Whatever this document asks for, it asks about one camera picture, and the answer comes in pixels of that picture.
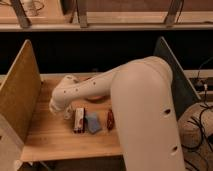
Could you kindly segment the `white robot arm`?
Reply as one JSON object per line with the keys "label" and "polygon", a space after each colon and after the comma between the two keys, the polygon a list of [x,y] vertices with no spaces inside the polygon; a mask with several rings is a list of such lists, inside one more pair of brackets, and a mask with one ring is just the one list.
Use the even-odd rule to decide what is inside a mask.
{"label": "white robot arm", "polygon": [[49,108],[58,113],[75,99],[108,94],[126,170],[185,171],[172,81],[172,69],[162,58],[136,59],[80,83],[64,77]]}

